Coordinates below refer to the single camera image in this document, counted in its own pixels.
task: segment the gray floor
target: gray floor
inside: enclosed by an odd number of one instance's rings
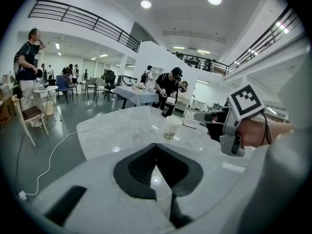
[[[49,137],[43,129],[31,127],[30,134],[37,147],[32,145],[27,136],[24,137],[19,155],[17,192],[25,191],[32,194],[36,191],[37,177],[48,169],[51,152],[66,135],[76,131],[78,123],[98,115],[116,111],[122,108],[123,103],[123,100],[107,101],[107,98],[104,100],[102,94],[99,94],[97,103],[93,101],[93,95],[91,94],[89,94],[89,99],[82,94],[78,94],[78,97],[75,94],[74,102],[69,100],[69,105],[67,105],[64,95],[60,97],[61,104],[59,105],[57,101],[56,105],[63,122],[54,122],[51,121],[51,117],[48,117],[46,124],[50,134]],[[127,101],[126,107],[133,107],[133,103]],[[179,117],[183,116],[180,111],[175,111],[174,114]],[[24,131],[17,117],[14,117],[4,126],[4,131],[4,133],[0,134],[0,162],[9,184],[14,188],[17,153],[20,149]],[[54,152],[50,172],[40,178],[39,192],[85,160],[77,134],[69,136]]]

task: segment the railing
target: railing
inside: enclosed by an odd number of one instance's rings
[[[187,65],[193,68],[202,69],[204,71],[217,73],[222,76],[225,76],[228,70],[228,66],[217,62],[215,60],[210,60],[206,58],[201,58],[192,55],[184,55],[182,53],[172,53],[182,61],[184,61]]]
[[[300,23],[297,14],[289,6],[282,12],[276,21],[251,45],[243,54],[229,65],[227,74],[234,71],[240,65],[255,58],[262,51],[266,50],[289,31]]]
[[[72,23],[105,35],[137,52],[140,42],[108,20],[89,11],[51,0],[36,0],[29,18],[45,18]]]

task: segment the human hand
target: human hand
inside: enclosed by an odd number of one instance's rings
[[[34,73],[36,75],[38,73],[38,69],[35,66],[33,66],[33,70],[34,70]]]

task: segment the backpack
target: backpack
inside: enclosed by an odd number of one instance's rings
[[[147,82],[147,80],[148,80],[148,74],[149,74],[150,72],[146,72],[146,71],[144,71],[144,74],[141,76],[141,82],[143,83],[143,84],[145,84],[146,82]]]
[[[29,54],[30,51],[30,46],[28,45],[28,49],[26,52],[26,55]],[[21,89],[20,89],[20,75],[21,75],[21,68],[19,66],[18,63],[18,59],[19,59],[19,52],[17,52],[14,56],[14,62],[13,62],[13,71],[14,71],[14,75],[15,75],[15,81],[14,81],[14,85],[13,85],[13,94],[17,95],[18,99],[22,98],[22,93],[21,93]]]

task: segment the paper cup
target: paper cup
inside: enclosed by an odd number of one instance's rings
[[[182,120],[175,116],[168,116],[165,120],[162,136],[165,140],[172,140],[182,125]]]

